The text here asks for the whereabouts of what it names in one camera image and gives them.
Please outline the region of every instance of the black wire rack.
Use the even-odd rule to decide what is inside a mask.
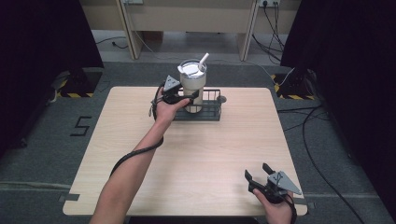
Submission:
[[[221,95],[220,90],[204,90],[202,104],[180,108],[175,115],[175,120],[219,121],[221,104],[226,101],[227,99]]]

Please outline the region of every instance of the forearm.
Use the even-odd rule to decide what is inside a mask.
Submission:
[[[169,122],[156,121],[134,150],[157,144]],[[149,168],[155,150],[133,156],[123,162],[106,182],[91,223],[122,223]]]

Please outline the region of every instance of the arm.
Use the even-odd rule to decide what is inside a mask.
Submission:
[[[157,119],[134,150],[157,144],[172,123],[178,109],[189,99],[175,105],[157,104]],[[149,168],[155,150],[138,154],[123,162],[107,180],[90,223],[122,223]]]
[[[273,204],[268,202],[265,196],[257,189],[253,190],[254,195],[259,199],[265,210],[265,218],[269,224],[290,224],[291,223],[291,209],[285,202]]]

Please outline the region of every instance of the wall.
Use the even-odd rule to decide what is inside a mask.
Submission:
[[[120,12],[117,9],[118,0],[80,0],[92,30],[123,30]],[[281,0],[279,4],[278,32],[288,34],[294,21],[301,0]],[[275,11],[273,7],[266,9],[268,17],[275,25]],[[254,26],[254,34],[271,34],[272,30],[264,16],[262,7],[259,8]]]
[[[298,7],[300,6],[301,0],[280,0],[279,4],[279,20],[278,20],[278,33],[280,35],[287,35],[294,22]],[[268,18],[270,19],[273,26],[275,26],[275,8],[268,7],[265,9]],[[253,30],[253,34],[272,34],[270,23],[265,17],[263,7],[259,7],[256,22]]]
[[[80,0],[92,30],[123,30],[118,0]]]

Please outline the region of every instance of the electrical cable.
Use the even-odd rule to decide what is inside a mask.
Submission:
[[[126,49],[126,48],[128,48],[128,45],[127,46],[125,46],[125,47],[120,47],[118,44],[116,44],[116,42],[111,42],[111,44],[114,46],[114,47],[117,47],[117,48],[119,48],[119,49]]]
[[[307,81],[305,81],[304,82],[304,86],[305,86],[305,89],[306,89],[306,91],[310,94],[310,95],[314,95],[314,93],[313,92],[311,92],[311,88],[309,88],[309,86],[308,86],[308,82]]]
[[[338,197],[346,204],[346,206],[352,211],[352,213],[356,216],[356,218],[361,222],[364,223],[359,214],[355,211],[355,209],[349,204],[349,202],[341,195],[340,192],[329,182],[329,180],[324,176],[324,174],[319,170],[318,166],[316,165],[314,159],[312,158],[311,152],[309,151],[308,144],[306,143],[305,139],[305,124],[309,120],[309,117],[315,112],[315,110],[319,109],[321,105],[317,106],[316,108],[313,108],[311,112],[306,116],[304,122],[303,122],[303,141],[304,141],[304,147],[306,150],[306,153],[309,157],[309,160],[311,160],[312,164],[314,165],[315,169],[318,171],[319,175],[323,178],[323,180],[329,185],[330,188],[338,195]]]
[[[274,28],[273,24],[271,23],[271,20],[268,17],[267,11],[265,9],[266,9],[266,7],[263,8],[264,15],[267,18],[268,22],[270,23],[271,30],[273,31],[273,38],[279,43],[280,46],[284,47],[284,44],[282,43],[282,40],[280,39],[279,34],[277,32],[277,22],[278,22],[278,19],[279,19],[279,15],[278,15],[279,7],[276,7],[276,10],[275,10],[275,13],[276,13],[276,28]]]
[[[158,96],[158,93],[160,92],[161,87],[163,87],[163,85],[164,85],[164,83],[158,87],[157,91],[155,92],[154,100],[151,101],[152,106],[151,106],[151,109],[150,109],[150,112],[148,115],[150,116],[151,112],[152,112],[154,119],[157,119],[157,104],[161,101],[161,100],[158,101],[157,96]],[[161,138],[161,140],[158,143],[156,143],[153,146],[133,150],[132,152],[126,154],[119,161],[117,161],[117,163],[114,165],[113,169],[111,170],[110,176],[113,175],[113,173],[117,170],[117,168],[119,168],[119,166],[123,162],[127,161],[128,159],[131,159],[133,156],[154,150],[157,147],[160,147],[162,144],[163,144],[163,137]]]
[[[285,111],[285,112],[279,112],[279,113],[282,113],[282,114],[301,114],[301,115],[308,115],[308,113],[299,112],[299,111]],[[326,112],[322,112],[322,113],[319,113],[319,114],[316,114],[316,115],[311,115],[311,117],[314,118],[314,119],[321,119],[321,120],[329,121],[330,119],[325,119],[325,118],[321,118],[321,117],[320,117],[320,115],[323,115],[323,114],[327,114],[327,113],[326,113]]]
[[[305,75],[305,79],[308,80],[309,82],[305,82],[305,86],[308,90],[312,90],[313,92],[311,93],[308,91],[311,95],[315,95],[319,100],[324,101],[324,99],[321,97],[317,83],[317,74],[311,70],[311,69],[306,69],[307,74]]]
[[[285,45],[283,44],[282,40],[279,37],[279,32],[277,31],[277,23],[279,22],[279,3],[275,2],[275,30],[276,30],[276,37],[277,37],[277,42],[279,43],[279,46],[283,52],[283,48],[285,47]]]
[[[277,110],[276,112],[285,112],[285,111],[294,111],[294,110],[304,110],[304,109],[314,109],[317,106],[309,106],[309,107],[298,107],[298,108],[292,108],[292,109],[280,109]]]
[[[114,37],[106,38],[106,39],[103,39],[103,40],[101,40],[99,42],[96,42],[96,44],[100,44],[100,43],[103,43],[103,42],[105,42],[107,40],[111,40],[111,39],[121,39],[121,38],[126,38],[126,37],[125,36],[114,36]]]
[[[285,81],[288,79],[288,77],[290,76],[290,74],[291,74],[293,71],[294,71],[294,68],[292,68],[292,69],[286,74],[285,79],[283,79],[283,81],[282,81],[280,84],[277,84],[277,83],[276,83],[276,85],[277,85],[277,86],[282,86],[283,83],[285,83]]]
[[[280,174],[280,172],[277,173],[276,183],[275,183],[275,190],[270,189],[273,192],[273,194],[275,192],[278,192],[279,181],[280,181],[281,178],[283,178],[283,176]],[[290,221],[290,224],[294,224],[296,219],[297,219],[297,210],[296,210],[296,207],[294,205],[294,200],[290,197],[290,195],[288,193],[286,195],[289,196],[289,198],[291,199],[291,202],[289,202],[289,200],[287,200],[286,197],[284,197],[281,194],[277,194],[277,197],[280,197],[282,199],[282,201],[285,202],[290,207],[290,210],[291,210],[291,221]]]
[[[276,50],[276,51],[278,51],[278,52],[281,52],[280,50],[271,49],[270,47],[266,47],[266,46],[264,46],[264,44],[260,43],[260,42],[257,40],[257,38],[256,38],[255,35],[252,35],[252,37],[253,37],[253,39],[256,41],[257,45],[259,45],[259,47],[260,47],[265,53],[270,54],[270,55],[273,56],[275,59],[277,59],[278,61],[280,61],[280,59],[279,59],[278,57],[276,57],[275,54],[273,54],[273,53],[271,52],[271,50]]]
[[[58,91],[56,89],[53,89],[54,93],[53,93],[53,99],[49,99],[48,100],[48,104],[53,104],[56,102],[56,100],[58,99]]]
[[[321,118],[318,117],[318,116],[321,115],[321,114],[317,114],[315,118],[310,118],[309,120],[311,120],[311,119],[321,119]],[[302,123],[301,123],[301,124],[294,125],[294,126],[292,126],[292,127],[289,127],[289,128],[287,128],[287,129],[284,129],[283,132],[290,131],[291,129],[295,129],[295,128],[300,127],[300,126],[302,126],[302,125],[303,125]]]
[[[111,83],[111,81],[110,80],[107,80],[107,81],[103,81],[103,83],[107,83],[107,85],[104,87],[104,88],[102,88],[101,90],[99,90],[97,87],[96,87],[96,89],[99,91],[99,92],[104,92],[105,90],[107,90],[107,88],[110,86],[110,83]]]
[[[269,45],[270,48],[271,48],[271,45],[272,45],[273,41],[274,41],[274,35],[272,36],[271,41],[270,41],[270,45]],[[268,54],[268,59],[270,60],[271,63],[280,65],[280,59],[276,58],[276,59],[279,61],[279,63],[274,62],[274,61],[271,59],[271,54]]]

